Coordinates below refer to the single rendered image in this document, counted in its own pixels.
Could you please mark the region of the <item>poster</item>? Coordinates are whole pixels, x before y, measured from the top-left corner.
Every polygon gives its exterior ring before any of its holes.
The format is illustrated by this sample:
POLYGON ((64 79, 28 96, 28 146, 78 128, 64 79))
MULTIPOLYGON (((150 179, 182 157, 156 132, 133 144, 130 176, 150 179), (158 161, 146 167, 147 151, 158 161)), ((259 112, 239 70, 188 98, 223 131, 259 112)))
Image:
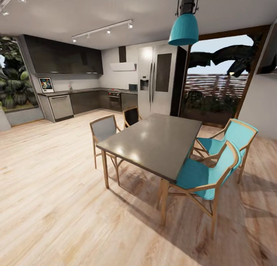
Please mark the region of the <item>poster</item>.
POLYGON ((54 93, 51 78, 38 78, 43 93, 54 93))

